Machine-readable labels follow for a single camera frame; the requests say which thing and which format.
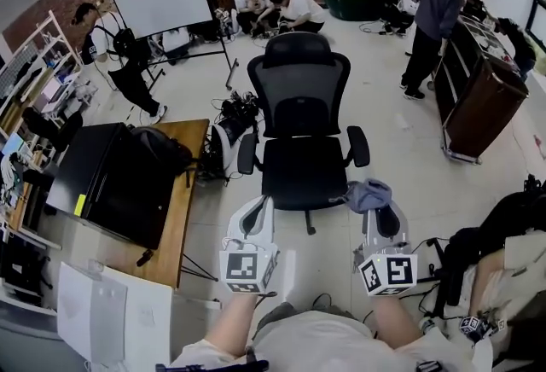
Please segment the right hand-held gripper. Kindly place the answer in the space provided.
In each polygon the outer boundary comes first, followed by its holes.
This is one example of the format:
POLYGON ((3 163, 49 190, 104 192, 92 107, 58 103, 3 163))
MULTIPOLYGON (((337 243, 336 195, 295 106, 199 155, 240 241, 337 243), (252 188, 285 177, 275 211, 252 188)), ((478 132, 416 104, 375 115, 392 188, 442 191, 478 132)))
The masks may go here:
POLYGON ((369 297, 399 296, 417 284, 418 256, 411 252, 409 222, 398 205, 391 205, 398 220, 395 236, 380 236, 377 209, 363 215, 363 262, 357 272, 369 297))

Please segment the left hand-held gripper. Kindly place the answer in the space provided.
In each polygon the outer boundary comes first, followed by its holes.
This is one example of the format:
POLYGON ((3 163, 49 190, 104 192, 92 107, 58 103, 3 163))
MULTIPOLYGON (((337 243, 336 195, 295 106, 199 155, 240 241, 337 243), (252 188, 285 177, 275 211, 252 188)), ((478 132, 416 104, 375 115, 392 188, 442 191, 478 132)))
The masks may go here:
POLYGON ((231 292, 268 293, 280 253, 274 242, 274 210, 273 198, 261 195, 231 216, 219 252, 220 279, 231 292))

